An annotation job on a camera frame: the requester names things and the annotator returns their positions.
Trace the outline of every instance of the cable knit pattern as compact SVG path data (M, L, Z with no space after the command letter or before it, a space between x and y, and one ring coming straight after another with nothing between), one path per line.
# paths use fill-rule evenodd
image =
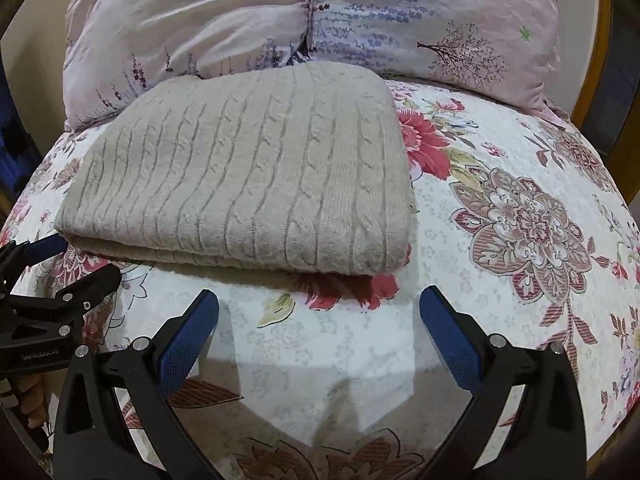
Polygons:
M408 175L393 98L369 70L184 76L96 141L56 228L114 258L388 274L406 257Z

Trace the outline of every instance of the silver bolt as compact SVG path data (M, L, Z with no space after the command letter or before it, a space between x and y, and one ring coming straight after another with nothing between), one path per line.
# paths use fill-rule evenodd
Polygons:
M560 354L564 353L564 346L562 346L562 343L560 343L558 341L553 341L550 346L551 346L551 351L554 354L560 355Z
M76 348L76 357L84 357L89 353L89 347L87 345L80 345Z
M507 345L507 340L503 335L491 334L489 336L489 343L491 343L491 346L495 348L504 348Z
M140 352L141 350L144 350L146 347L148 347L149 343L151 343L151 341L149 341L148 337L139 337L135 339L133 343L131 343L131 345L133 346L134 350Z

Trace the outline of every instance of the floral bed sheet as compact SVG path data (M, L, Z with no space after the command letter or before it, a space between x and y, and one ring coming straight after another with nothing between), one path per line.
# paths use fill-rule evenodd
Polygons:
M228 479L418 474L469 400L417 313L431 284L514 345L564 345L589 455L640 397L639 232L594 149L570 124L561 130L467 92L388 86L415 191L404 269L372 278L116 262L119 290L86 316L89 344L124 348L181 314L201 289L216 293L217 331L170 403ZM52 232L103 130L60 137L2 244ZM28 269L15 291L53 294L106 263L69 248ZM50 433L60 379L48 377ZM520 394L512 391L481 462L498 453ZM158 463L126 392L118 396L142 456Z

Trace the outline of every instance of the bed sheet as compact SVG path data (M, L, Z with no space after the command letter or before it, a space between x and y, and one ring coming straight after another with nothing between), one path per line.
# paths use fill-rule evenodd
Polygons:
M401 271L372 278L116 262L120 288L86 316L89 344L124 348L181 314L202 288L216 293L220 322L199 375L170 403L228 479L418 474L470 398L418 316L417 297L431 284L514 345L562 342L589 455L640 397L639 232L594 149L570 124L559 130L467 92L388 86L415 193ZM2 244L52 232L104 128L60 137ZM53 294L106 263L69 248L28 269L14 290ZM48 377L49 431L61 376ZM498 453L520 394L514 388L481 462ZM118 398L142 456L158 463L126 392Z

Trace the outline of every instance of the beige wall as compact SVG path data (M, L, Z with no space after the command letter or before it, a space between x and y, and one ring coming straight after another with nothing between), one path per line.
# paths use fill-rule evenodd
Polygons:
M18 113L43 154L64 130L62 63L69 1L25 0L0 40Z
M0 41L18 113L42 153L63 131L64 15L69 0L26 0ZM598 0L560 0L559 76L546 92L569 113L582 87L596 29Z

